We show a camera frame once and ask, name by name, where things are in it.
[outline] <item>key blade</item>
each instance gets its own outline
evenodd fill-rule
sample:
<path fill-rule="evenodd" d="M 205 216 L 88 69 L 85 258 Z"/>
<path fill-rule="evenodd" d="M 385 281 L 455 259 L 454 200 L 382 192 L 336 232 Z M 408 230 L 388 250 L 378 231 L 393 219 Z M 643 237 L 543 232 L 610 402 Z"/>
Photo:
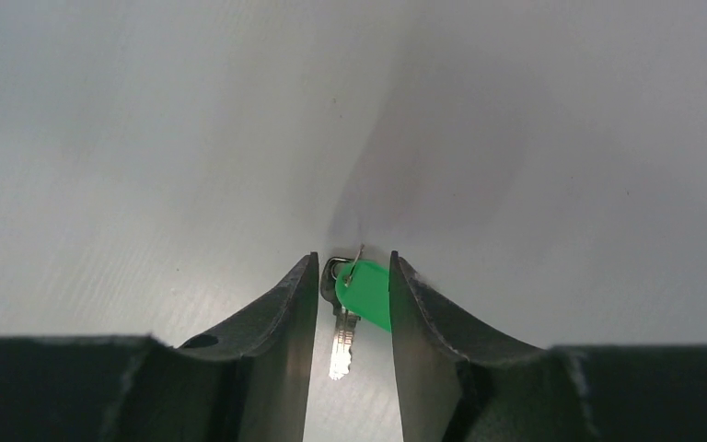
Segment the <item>key blade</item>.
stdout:
<path fill-rule="evenodd" d="M 340 380 L 348 374 L 351 366 L 351 345 L 354 329 L 359 317 L 346 308 L 341 308 L 334 324 L 334 339 L 331 347 L 330 378 Z"/>

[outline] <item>white backdrop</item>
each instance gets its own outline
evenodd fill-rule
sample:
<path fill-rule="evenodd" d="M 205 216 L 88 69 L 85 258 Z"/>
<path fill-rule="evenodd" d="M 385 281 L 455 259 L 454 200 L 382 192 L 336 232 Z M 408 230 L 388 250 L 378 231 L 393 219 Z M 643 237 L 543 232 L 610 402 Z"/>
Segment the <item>white backdrop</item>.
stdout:
<path fill-rule="evenodd" d="M 707 342 L 707 1 L 0 1 L 0 333 L 179 344 L 360 241 L 529 343 Z M 400 440 L 332 321 L 306 440 Z"/>

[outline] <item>green key tag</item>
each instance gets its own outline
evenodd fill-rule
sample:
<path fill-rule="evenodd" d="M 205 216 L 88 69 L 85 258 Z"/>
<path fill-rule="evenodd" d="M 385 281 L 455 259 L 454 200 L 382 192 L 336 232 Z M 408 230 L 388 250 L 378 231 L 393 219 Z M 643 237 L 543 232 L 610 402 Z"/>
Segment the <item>green key tag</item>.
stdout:
<path fill-rule="evenodd" d="M 353 275 L 346 287 L 345 282 L 352 269 Z M 340 269 L 334 290 L 345 308 L 391 332 L 387 269 L 372 261 L 349 262 Z"/>

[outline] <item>hole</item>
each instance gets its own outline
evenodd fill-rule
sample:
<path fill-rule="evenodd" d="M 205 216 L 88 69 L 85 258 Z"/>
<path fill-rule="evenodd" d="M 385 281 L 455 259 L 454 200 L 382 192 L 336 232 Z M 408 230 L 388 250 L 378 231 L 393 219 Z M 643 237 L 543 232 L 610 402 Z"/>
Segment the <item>hole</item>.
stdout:
<path fill-rule="evenodd" d="M 340 262 L 335 262 L 331 266 L 331 279 L 334 281 L 337 281 L 337 277 L 340 275 L 340 270 L 342 270 L 343 265 L 347 264 L 348 262 L 345 261 L 340 261 Z"/>
<path fill-rule="evenodd" d="M 200 334 L 190 338 L 190 340 L 183 345 L 183 348 L 204 348 L 217 343 L 218 338 L 214 337 L 212 334 Z"/>

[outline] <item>keychain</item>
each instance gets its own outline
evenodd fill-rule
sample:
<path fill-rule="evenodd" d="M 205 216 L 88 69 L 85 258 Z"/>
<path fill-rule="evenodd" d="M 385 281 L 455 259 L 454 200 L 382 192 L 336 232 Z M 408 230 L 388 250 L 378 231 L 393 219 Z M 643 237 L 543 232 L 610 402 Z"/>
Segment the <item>keychain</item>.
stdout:
<path fill-rule="evenodd" d="M 364 318 L 391 332 L 388 315 L 388 269 L 362 260 L 365 245 L 351 259 L 330 258 L 321 274 L 321 296 L 332 304 L 335 316 L 330 378 L 348 374 L 356 323 Z"/>

